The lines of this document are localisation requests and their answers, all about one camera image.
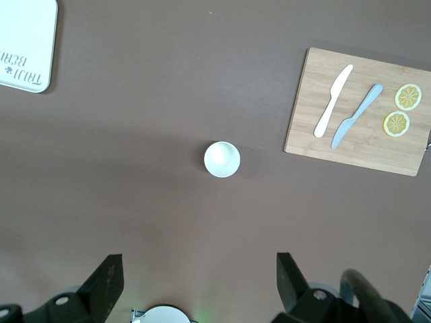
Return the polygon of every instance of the small white cup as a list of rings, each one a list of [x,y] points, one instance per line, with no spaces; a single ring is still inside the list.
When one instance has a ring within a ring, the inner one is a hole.
[[[240,153],[235,146],[218,141],[208,147],[203,158],[208,172],[215,177],[229,177],[240,167]]]

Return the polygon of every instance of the light blue knife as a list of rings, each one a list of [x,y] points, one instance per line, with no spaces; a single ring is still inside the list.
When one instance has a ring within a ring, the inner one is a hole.
[[[383,91],[383,85],[380,83],[374,84],[371,90],[368,92],[364,100],[362,101],[359,108],[355,111],[351,118],[345,119],[337,129],[334,139],[332,140],[331,148],[337,148],[344,135],[349,131],[350,127],[355,123],[359,116],[369,107],[371,103],[378,97]]]

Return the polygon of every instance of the white tray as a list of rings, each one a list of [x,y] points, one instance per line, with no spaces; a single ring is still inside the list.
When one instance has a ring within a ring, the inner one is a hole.
[[[0,84],[39,93],[51,80],[56,0],[0,0]]]

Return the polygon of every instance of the blue knife handle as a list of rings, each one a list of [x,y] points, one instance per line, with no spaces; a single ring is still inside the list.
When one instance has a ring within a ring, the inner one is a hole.
[[[359,108],[355,111],[354,115],[352,116],[352,119],[358,118],[363,113],[363,111],[365,111],[365,109],[367,109],[367,107],[378,97],[378,95],[382,93],[382,91],[383,91],[383,84],[381,83],[374,84],[371,90],[362,100],[362,103],[359,106]]]

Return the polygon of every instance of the black curved tube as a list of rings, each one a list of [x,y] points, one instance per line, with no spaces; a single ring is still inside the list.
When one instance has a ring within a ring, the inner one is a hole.
[[[344,272],[339,293],[350,305],[353,305],[353,298],[356,295],[368,323],[399,323],[378,291],[358,271],[348,269]]]

